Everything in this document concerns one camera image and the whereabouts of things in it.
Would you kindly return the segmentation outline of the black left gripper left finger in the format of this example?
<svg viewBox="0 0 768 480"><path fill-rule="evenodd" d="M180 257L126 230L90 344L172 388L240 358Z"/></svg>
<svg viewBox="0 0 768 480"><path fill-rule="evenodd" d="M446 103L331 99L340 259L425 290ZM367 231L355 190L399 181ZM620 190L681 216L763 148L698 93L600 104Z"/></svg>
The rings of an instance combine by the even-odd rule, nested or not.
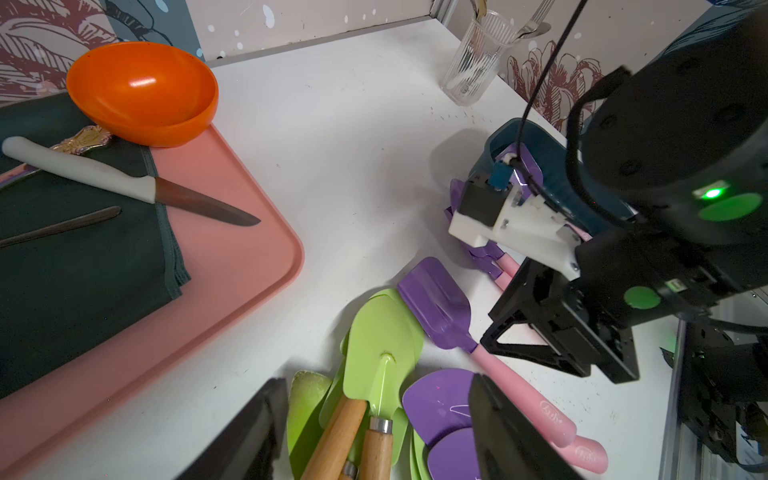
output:
<svg viewBox="0 0 768 480"><path fill-rule="evenodd" d="M182 473L180 479L271 479L288 414L288 387L271 378Z"/></svg>

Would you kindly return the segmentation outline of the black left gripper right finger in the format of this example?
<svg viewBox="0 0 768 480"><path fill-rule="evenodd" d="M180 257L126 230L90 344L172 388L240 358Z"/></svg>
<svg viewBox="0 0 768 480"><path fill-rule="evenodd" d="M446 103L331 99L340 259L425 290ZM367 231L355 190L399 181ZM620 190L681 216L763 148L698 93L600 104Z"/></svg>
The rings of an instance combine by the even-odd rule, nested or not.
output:
<svg viewBox="0 0 768 480"><path fill-rule="evenodd" d="M580 477L488 376L473 376L469 407L483 479Z"/></svg>

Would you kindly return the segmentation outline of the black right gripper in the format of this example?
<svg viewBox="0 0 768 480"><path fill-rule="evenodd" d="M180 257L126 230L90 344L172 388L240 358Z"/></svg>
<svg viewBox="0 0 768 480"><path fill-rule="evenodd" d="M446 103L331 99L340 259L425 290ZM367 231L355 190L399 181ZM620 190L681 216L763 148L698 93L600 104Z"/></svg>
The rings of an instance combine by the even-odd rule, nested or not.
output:
<svg viewBox="0 0 768 480"><path fill-rule="evenodd" d="M527 259L492 307L481 344L494 355L613 383L640 377L632 328L672 314L663 277L678 242L663 233L600 233L575 250L579 277Z"/></svg>

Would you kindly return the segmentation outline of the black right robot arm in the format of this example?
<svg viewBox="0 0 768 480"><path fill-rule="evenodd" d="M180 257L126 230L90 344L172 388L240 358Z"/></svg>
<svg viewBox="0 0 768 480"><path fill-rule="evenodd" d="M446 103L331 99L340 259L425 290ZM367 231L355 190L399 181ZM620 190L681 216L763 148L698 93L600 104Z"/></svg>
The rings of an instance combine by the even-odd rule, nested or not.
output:
<svg viewBox="0 0 768 480"><path fill-rule="evenodd" d="M737 464L738 428L767 438L767 329L711 311L767 283L767 5L731 7L712 36L618 68L574 105L565 178L599 223L586 242L526 255L482 344L625 383L639 377L633 328L675 316L682 420Z"/></svg>

